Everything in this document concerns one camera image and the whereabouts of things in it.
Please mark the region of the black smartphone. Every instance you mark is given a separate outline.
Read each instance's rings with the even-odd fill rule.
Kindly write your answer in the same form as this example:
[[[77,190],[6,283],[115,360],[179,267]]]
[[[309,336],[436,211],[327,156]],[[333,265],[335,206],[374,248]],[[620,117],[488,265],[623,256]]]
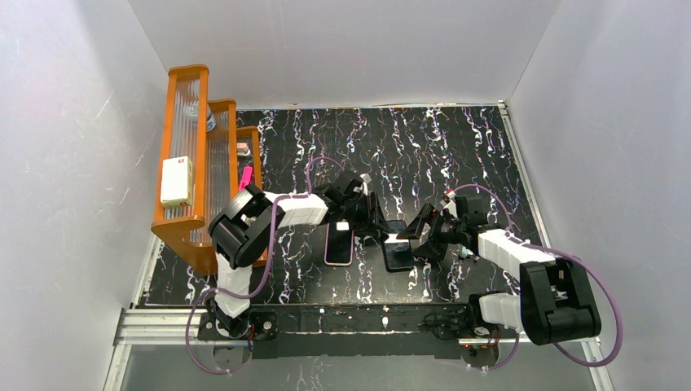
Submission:
[[[415,258],[409,240],[386,241],[384,244],[385,268],[390,273],[410,271]]]

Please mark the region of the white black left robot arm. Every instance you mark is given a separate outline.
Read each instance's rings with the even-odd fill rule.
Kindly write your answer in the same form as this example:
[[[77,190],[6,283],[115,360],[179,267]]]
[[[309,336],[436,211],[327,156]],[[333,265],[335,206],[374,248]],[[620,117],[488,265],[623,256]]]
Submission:
[[[205,302],[213,326],[222,326],[231,338],[246,336],[251,300],[268,280],[263,275],[254,290],[249,288],[253,264],[262,254],[273,255],[279,228],[346,222],[355,236],[379,239],[389,234],[377,194],[368,183],[366,175],[346,170],[335,181],[301,194],[265,192],[249,184],[234,196],[208,228],[218,266],[214,296]]]

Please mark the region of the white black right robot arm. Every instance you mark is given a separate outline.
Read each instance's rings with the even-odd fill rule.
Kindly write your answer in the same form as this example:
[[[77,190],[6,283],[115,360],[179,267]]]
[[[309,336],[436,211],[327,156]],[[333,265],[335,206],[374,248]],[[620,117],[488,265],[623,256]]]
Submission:
[[[441,209],[424,204],[397,234],[419,246],[416,257],[442,259],[451,244],[495,263],[519,284],[520,292],[469,296],[463,325],[499,325],[527,334],[536,345],[598,336],[601,316],[586,270],[573,261],[530,248],[499,224],[491,224],[477,196],[446,198]]]

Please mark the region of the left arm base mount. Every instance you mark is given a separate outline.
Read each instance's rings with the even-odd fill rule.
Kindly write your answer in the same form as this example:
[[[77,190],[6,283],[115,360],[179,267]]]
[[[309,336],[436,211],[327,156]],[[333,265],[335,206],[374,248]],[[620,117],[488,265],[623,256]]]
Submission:
[[[214,370],[230,375],[249,364],[257,342],[275,339],[275,326],[273,314],[249,311],[232,319],[207,313],[200,317],[196,339],[212,345]]]

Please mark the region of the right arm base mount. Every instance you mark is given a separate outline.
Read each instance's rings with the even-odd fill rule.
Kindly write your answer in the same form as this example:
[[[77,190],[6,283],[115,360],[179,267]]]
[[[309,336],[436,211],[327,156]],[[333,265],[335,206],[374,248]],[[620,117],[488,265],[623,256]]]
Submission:
[[[476,340],[473,343],[460,342],[464,366],[477,371],[492,371],[507,365],[516,355],[520,345],[520,333],[514,332],[514,342],[508,355],[500,358],[502,326],[477,320],[465,308],[442,309],[423,317],[418,325],[420,331],[431,332],[439,340]]]

